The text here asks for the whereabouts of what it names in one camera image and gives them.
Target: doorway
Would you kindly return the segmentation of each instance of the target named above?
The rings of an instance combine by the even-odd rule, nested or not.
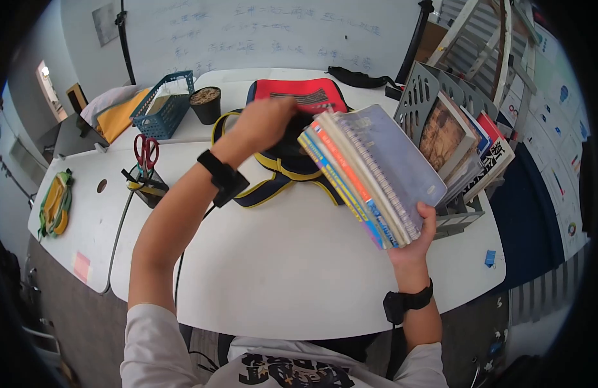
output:
[[[53,88],[53,83],[51,83],[51,78],[49,77],[49,68],[45,65],[44,60],[40,61],[40,64],[38,65],[36,76],[40,83],[40,88],[43,90],[43,94],[45,95],[45,99],[47,100],[47,104],[49,104],[51,112],[55,116],[56,120],[61,122],[68,117],[68,114],[66,114],[64,107],[58,99],[58,94]]]

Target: black pot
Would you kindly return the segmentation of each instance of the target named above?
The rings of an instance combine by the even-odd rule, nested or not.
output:
[[[207,86],[202,89],[212,88],[219,90],[219,96],[214,100],[210,100],[204,104],[200,105],[191,105],[191,109],[194,110],[195,114],[198,116],[202,124],[204,125],[211,125],[215,124],[219,116],[221,116],[221,89],[216,88],[214,86]],[[197,92],[201,91],[202,89],[196,90],[191,96],[196,94]]]

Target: hole in table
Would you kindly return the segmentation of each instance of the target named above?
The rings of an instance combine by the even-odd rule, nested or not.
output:
[[[105,190],[105,186],[107,186],[107,179],[103,179],[101,182],[99,182],[99,185],[97,186],[97,192],[101,193],[103,190]]]

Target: gray floor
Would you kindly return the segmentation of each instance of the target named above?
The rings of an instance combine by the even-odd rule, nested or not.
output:
[[[126,303],[110,290],[99,295],[86,287],[58,264],[34,239],[30,239],[31,265],[38,270],[42,311],[55,327],[63,359],[78,375],[83,388],[119,387],[120,362],[123,359]],[[497,307],[501,297],[502,306]],[[476,367],[490,360],[488,349],[494,342],[495,331],[503,330],[508,322],[507,293],[484,295],[464,306],[442,315],[443,368],[452,388],[469,387]],[[191,350],[205,353],[217,361],[217,334],[195,329]],[[368,350],[368,367],[384,375],[389,357],[390,334],[383,333]],[[208,366],[206,360],[192,354],[194,372],[202,381],[210,373],[197,368]]]

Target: black wrist strap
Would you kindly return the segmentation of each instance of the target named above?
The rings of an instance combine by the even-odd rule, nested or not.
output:
[[[213,176],[211,183],[219,189],[213,199],[213,204],[217,207],[224,206],[249,186],[249,182],[240,172],[234,171],[227,163],[222,163],[210,150],[202,152],[198,156],[198,162],[210,172]]]
[[[400,325],[403,322],[404,313],[408,310],[419,310],[426,307],[431,298],[432,279],[430,279],[430,287],[426,287],[416,294],[389,291],[383,299],[383,308],[385,309],[387,321],[394,325]]]

